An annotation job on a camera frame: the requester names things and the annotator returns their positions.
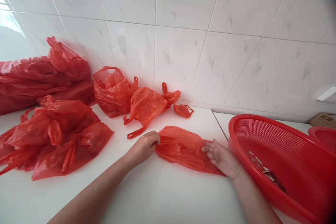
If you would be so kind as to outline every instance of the knotted plastic bag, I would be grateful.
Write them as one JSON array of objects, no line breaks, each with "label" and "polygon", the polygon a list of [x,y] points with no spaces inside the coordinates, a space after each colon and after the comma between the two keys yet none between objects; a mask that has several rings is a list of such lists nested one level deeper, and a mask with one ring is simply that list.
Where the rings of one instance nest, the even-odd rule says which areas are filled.
[{"label": "knotted plastic bag", "polygon": [[174,103],[174,111],[179,116],[182,116],[185,118],[191,117],[191,114],[194,112],[193,109],[189,107],[188,105],[182,105],[182,104],[177,105],[177,103]]},{"label": "knotted plastic bag", "polygon": [[166,126],[158,134],[160,144],[155,151],[162,159],[199,172],[225,176],[210,162],[207,153],[201,150],[204,143],[211,141],[175,126]]},{"label": "knotted plastic bag", "polygon": [[131,84],[115,67],[105,66],[93,76],[94,95],[99,107],[113,118],[127,114],[131,109],[131,97],[138,87],[138,78]]},{"label": "knotted plastic bag", "polygon": [[167,107],[167,101],[162,95],[154,90],[143,87],[135,91],[131,98],[131,115],[129,119],[124,116],[124,125],[133,120],[138,120],[142,128],[127,135],[128,139],[140,135],[148,127],[157,115],[161,114]]}]

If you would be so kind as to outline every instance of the red plastic colander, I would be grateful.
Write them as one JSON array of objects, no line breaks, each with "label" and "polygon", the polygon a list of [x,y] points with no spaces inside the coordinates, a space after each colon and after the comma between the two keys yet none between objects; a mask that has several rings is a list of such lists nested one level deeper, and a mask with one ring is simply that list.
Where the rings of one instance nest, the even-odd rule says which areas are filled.
[{"label": "red plastic colander", "polygon": [[327,145],[329,148],[336,151],[336,129],[325,127],[311,127],[308,134],[314,139]]},{"label": "red plastic colander", "polygon": [[[336,153],[280,122],[242,114],[229,123],[229,149],[243,163],[265,198],[302,223],[324,223],[336,199]],[[286,192],[248,157],[252,152]]]}]

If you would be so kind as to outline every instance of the pile of plastic bags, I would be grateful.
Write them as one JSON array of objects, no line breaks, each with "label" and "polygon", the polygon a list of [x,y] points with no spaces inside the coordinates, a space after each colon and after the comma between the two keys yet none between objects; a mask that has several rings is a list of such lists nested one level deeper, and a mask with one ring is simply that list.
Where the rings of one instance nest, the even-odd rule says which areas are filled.
[{"label": "pile of plastic bags", "polygon": [[88,63],[55,37],[46,38],[48,56],[0,62],[0,115],[54,99],[95,103]]},{"label": "pile of plastic bags", "polygon": [[44,107],[29,109],[21,123],[0,136],[0,163],[14,169],[34,170],[32,179],[67,175],[99,154],[113,134],[78,100],[45,98]]}]

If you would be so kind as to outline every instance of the tiled wall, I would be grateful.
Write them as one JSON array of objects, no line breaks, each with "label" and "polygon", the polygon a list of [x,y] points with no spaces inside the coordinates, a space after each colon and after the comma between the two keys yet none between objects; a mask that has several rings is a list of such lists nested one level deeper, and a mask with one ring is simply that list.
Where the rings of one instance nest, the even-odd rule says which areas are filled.
[{"label": "tiled wall", "polygon": [[307,121],[336,104],[334,0],[0,0],[0,60],[48,53],[55,36],[92,71],[223,113]]}]

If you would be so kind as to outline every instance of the red container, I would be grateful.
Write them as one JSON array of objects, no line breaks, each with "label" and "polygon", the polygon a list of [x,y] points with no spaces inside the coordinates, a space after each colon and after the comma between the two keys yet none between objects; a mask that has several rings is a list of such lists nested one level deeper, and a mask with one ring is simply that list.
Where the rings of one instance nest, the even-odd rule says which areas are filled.
[{"label": "red container", "polygon": [[336,129],[325,127],[311,127],[308,130],[308,134],[312,138],[320,141],[321,143],[336,151]]},{"label": "red container", "polygon": [[[229,149],[265,198],[302,223],[324,223],[336,199],[336,153],[280,122],[242,114],[229,123]],[[250,160],[252,152],[283,184],[283,192]]]}]

